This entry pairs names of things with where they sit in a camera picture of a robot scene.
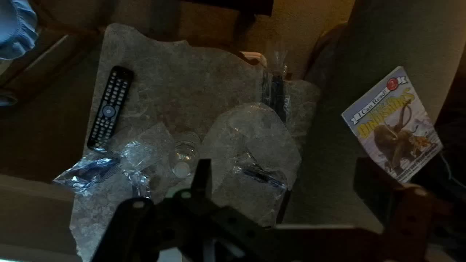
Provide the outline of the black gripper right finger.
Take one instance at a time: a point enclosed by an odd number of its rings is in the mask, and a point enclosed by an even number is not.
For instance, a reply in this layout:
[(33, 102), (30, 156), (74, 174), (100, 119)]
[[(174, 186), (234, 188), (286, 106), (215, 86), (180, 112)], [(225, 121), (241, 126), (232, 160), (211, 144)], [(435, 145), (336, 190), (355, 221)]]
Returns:
[(353, 190), (381, 222), (375, 262), (426, 262), (432, 231), (449, 205), (416, 185), (403, 185), (366, 157), (356, 160)]

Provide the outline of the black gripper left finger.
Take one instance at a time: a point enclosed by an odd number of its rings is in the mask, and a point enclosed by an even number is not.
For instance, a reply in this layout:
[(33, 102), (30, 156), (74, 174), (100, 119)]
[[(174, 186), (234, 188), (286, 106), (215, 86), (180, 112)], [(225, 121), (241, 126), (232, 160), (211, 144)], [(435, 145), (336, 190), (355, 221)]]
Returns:
[(91, 262), (157, 262), (158, 253), (145, 239), (145, 225), (154, 204), (146, 198), (122, 201), (93, 256)]

